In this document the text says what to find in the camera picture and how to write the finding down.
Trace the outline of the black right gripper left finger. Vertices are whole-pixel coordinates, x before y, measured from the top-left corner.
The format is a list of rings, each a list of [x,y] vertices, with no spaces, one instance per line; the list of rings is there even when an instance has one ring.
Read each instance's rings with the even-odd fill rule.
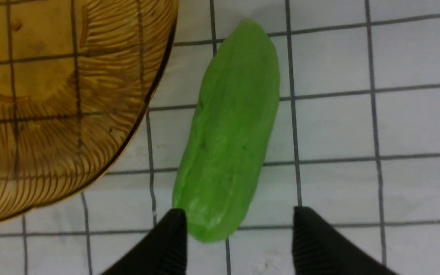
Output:
[[[188,233],[184,210],[170,209],[159,223],[104,275],[185,275]]]

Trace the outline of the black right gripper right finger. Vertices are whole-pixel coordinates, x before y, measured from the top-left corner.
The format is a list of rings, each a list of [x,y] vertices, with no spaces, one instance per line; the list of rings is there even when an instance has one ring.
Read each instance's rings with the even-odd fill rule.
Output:
[[[292,260],[297,275],[394,275],[310,207],[293,213]]]

